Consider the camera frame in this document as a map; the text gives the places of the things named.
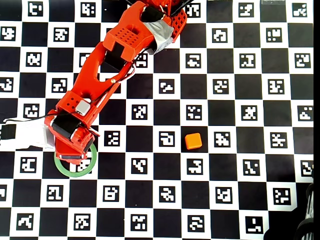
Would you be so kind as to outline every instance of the table surface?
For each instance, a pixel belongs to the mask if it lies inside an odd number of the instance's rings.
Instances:
[[[127,7],[0,0],[0,123],[54,108]],[[0,146],[0,240],[292,238],[313,181],[313,5],[185,10],[176,43],[143,55],[94,122],[90,174],[63,176],[51,150]],[[114,75],[99,68],[100,81]],[[201,148],[186,149],[191,133]]]

